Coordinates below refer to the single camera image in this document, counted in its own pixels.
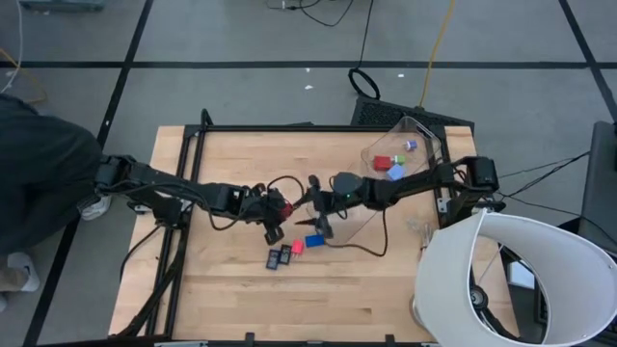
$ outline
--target green cube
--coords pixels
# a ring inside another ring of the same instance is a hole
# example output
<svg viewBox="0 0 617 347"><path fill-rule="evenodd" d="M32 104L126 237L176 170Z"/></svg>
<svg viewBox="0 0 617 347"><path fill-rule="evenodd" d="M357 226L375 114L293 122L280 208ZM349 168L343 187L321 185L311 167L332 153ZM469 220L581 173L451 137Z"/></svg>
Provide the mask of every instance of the green cube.
<svg viewBox="0 0 617 347"><path fill-rule="evenodd" d="M405 164L405 155L394 155L394 164Z"/></svg>

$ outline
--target white sneaker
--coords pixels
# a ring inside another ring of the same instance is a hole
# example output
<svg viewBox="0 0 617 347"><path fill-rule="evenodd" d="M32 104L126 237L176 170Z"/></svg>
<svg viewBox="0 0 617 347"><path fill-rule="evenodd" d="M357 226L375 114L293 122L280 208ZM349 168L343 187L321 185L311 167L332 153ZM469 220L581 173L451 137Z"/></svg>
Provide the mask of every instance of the white sneaker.
<svg viewBox="0 0 617 347"><path fill-rule="evenodd" d="M81 219L84 221L94 220L107 212L112 204L112 197L100 197L100 200L81 211Z"/></svg>
<svg viewBox="0 0 617 347"><path fill-rule="evenodd" d="M3 312L5 309L7 309L8 305L9 303L7 303L7 298L5 298L4 295L0 294L0 312Z"/></svg>
<svg viewBox="0 0 617 347"><path fill-rule="evenodd" d="M35 264L32 262L32 258L28 254L22 252L9 254L7 258L7 266L12 269L23 270L28 275L28 280L23 287L21 287L20 291L34 292L39 289L39 275L37 275Z"/></svg>

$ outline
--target small cube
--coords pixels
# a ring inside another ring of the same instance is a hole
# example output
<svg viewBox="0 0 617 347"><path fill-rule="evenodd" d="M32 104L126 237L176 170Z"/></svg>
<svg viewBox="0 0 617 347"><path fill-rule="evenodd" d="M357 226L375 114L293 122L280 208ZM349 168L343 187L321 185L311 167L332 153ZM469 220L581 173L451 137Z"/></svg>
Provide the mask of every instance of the small cube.
<svg viewBox="0 0 617 347"><path fill-rule="evenodd" d="M302 242L302 240L294 240L293 244L291 244L291 254L294 256L298 256L300 254L302 254L302 251L305 248L305 244L304 242Z"/></svg>
<svg viewBox="0 0 617 347"><path fill-rule="evenodd" d="M400 165L394 165L390 170L388 170L388 177L390 180L397 180L402 178L405 175L405 168Z"/></svg>
<svg viewBox="0 0 617 347"><path fill-rule="evenodd" d="M406 150L414 150L416 148L417 148L416 140L410 140L410 141L405 143L405 149Z"/></svg>
<svg viewBox="0 0 617 347"><path fill-rule="evenodd" d="M325 243L324 235L309 235L305 237L307 248L323 246Z"/></svg>
<svg viewBox="0 0 617 347"><path fill-rule="evenodd" d="M375 155L375 158L373 158L373 167L376 171L387 171L392 167L392 161L385 155Z"/></svg>
<svg viewBox="0 0 617 347"><path fill-rule="evenodd" d="M394 155L394 164L405 164L405 155Z"/></svg>

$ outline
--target lamp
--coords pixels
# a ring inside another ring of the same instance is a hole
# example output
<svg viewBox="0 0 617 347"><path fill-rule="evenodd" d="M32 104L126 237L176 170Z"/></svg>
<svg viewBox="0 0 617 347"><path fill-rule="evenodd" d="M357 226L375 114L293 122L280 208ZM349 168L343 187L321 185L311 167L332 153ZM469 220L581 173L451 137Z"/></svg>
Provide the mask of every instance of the lamp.
<svg viewBox="0 0 617 347"><path fill-rule="evenodd" d="M486 210L435 231L416 275L414 312L443 347L539 346L494 333L475 314L469 273L477 236L518 254L547 301L542 346L572 346L599 334L617 313L617 265L591 242L528 218Z"/></svg>

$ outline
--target person's leg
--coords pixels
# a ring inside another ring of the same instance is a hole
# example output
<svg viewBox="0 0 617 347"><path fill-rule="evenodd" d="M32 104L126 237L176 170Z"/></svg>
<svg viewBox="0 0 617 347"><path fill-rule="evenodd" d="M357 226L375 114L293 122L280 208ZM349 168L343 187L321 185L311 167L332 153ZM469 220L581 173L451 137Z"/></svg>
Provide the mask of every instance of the person's leg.
<svg viewBox="0 0 617 347"><path fill-rule="evenodd" d="M9 254L78 217L101 150L89 131L52 117L0 117L0 133L0 254Z"/></svg>
<svg viewBox="0 0 617 347"><path fill-rule="evenodd" d="M0 93L0 116L38 116L37 110L17 97Z"/></svg>

